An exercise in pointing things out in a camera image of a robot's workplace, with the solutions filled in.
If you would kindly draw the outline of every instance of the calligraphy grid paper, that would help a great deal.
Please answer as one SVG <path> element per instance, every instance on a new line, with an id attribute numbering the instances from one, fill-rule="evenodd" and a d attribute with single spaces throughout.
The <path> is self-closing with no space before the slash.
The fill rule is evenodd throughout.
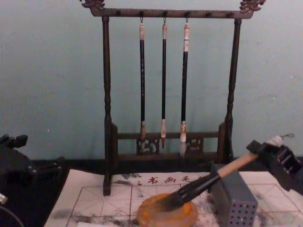
<path id="1" fill-rule="evenodd" d="M 174 192 L 207 174 L 178 172 L 114 175 L 111 195 L 103 196 L 104 176 L 71 170 L 45 227 L 76 227 L 78 222 L 139 226 L 136 211 L 145 199 L 160 193 Z M 303 196 L 282 189 L 268 172 L 240 174 L 258 201 L 254 227 L 303 224 Z M 195 227 L 220 226 L 211 194 L 204 192 L 193 202 L 199 212 Z"/>

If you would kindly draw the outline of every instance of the calligraphy brush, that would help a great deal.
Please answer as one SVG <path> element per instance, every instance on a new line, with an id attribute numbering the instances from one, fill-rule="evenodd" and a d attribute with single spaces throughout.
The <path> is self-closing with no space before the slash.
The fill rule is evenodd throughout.
<path id="1" fill-rule="evenodd" d="M 166 18 L 162 26 L 163 31 L 163 45 L 162 45 L 162 120 L 161 120 L 161 141 L 162 148 L 164 148 L 166 137 L 166 125 L 165 125 L 165 84 L 166 84 Z"/>
<path id="2" fill-rule="evenodd" d="M 183 48 L 183 71 L 182 71 L 182 105 L 181 105 L 181 127 L 180 127 L 180 156 L 184 157 L 186 150 L 186 80 L 187 80 L 187 55 L 188 55 L 189 25 L 184 26 L 184 48 Z"/>
<path id="3" fill-rule="evenodd" d="M 141 152 L 144 152 L 145 147 L 145 73 L 144 73 L 144 24 L 143 24 L 143 12 L 141 12 L 141 24 L 140 24 L 140 69 L 141 69 L 141 125 L 140 125 L 140 141 Z"/>
<path id="4" fill-rule="evenodd" d="M 267 143 L 274 146 L 281 146 L 282 137 L 276 136 L 267 141 Z M 209 175 L 192 181 L 179 190 L 169 194 L 168 196 L 155 201 L 151 205 L 151 209 L 157 212 L 170 212 L 177 210 L 181 208 L 185 203 L 193 200 L 195 197 L 207 190 L 220 179 L 238 170 L 256 158 L 258 158 L 258 154 L 251 152 L 244 156 L 241 156 L 240 158 L 220 168 L 217 172 L 211 172 Z"/>

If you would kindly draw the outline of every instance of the teal wall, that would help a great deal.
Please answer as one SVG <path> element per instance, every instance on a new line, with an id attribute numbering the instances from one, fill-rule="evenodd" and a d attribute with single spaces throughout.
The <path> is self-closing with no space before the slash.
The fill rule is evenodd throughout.
<path id="1" fill-rule="evenodd" d="M 231 9 L 240 0 L 107 0 L 107 7 Z M 243 20 L 234 100 L 233 147 L 295 133 L 302 147 L 303 3 L 268 0 Z M 167 19 L 167 128 L 178 131 L 184 19 Z M 112 119 L 120 132 L 140 129 L 139 18 L 110 19 Z M 145 25 L 146 129 L 160 130 L 161 18 Z M 187 130 L 216 131 L 226 114 L 233 20 L 190 19 Z M 101 19 L 78 0 L 10 0 L 0 7 L 0 134 L 29 135 L 32 159 L 103 158 Z M 206 149 L 215 149 L 208 141 Z M 120 142 L 121 153 L 134 144 Z M 178 140 L 168 143 L 178 151 Z"/>

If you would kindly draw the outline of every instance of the wooden brush rack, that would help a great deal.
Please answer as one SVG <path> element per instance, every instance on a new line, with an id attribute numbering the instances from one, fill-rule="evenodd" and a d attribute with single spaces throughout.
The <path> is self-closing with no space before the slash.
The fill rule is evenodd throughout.
<path id="1" fill-rule="evenodd" d="M 109 49 L 109 18 L 110 17 L 166 17 L 166 18 L 220 18 L 234 21 L 234 35 L 232 44 L 232 60 L 229 77 L 229 93 L 227 99 L 227 113 L 218 131 L 187 132 L 186 153 L 184 159 L 212 160 L 216 163 L 229 163 L 233 159 L 232 151 L 232 108 L 237 75 L 240 28 L 242 19 L 250 19 L 255 11 L 260 10 L 266 0 L 242 0 L 240 10 L 167 10 L 167 9 L 110 9 L 105 8 L 105 0 L 85 0 L 82 6 L 89 8 L 92 15 L 102 17 L 103 27 L 103 70 L 105 91 L 105 163 L 106 174 L 103 182 L 103 194 L 110 195 L 113 171 L 121 160 L 158 160 L 180 159 L 179 153 L 160 154 L 160 132 L 146 133 L 145 152 L 140 150 L 139 133 L 119 133 L 111 119 L 110 99 L 110 49 Z M 167 132 L 166 139 L 179 139 L 179 132 Z M 216 152 L 204 152 L 204 138 L 218 138 Z M 136 154 L 119 154 L 118 140 L 136 140 Z"/>

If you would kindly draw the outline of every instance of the cable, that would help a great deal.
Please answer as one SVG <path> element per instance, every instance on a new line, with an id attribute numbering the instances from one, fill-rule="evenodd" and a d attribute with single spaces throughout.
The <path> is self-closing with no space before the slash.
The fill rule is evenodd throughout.
<path id="1" fill-rule="evenodd" d="M 10 211 L 9 209 L 0 206 L 0 210 L 4 210 L 5 212 L 7 212 L 8 214 L 10 214 L 19 224 L 21 227 L 25 227 L 25 225 L 22 223 L 22 221 L 18 218 L 18 216 L 16 214 L 14 214 L 12 211 Z"/>

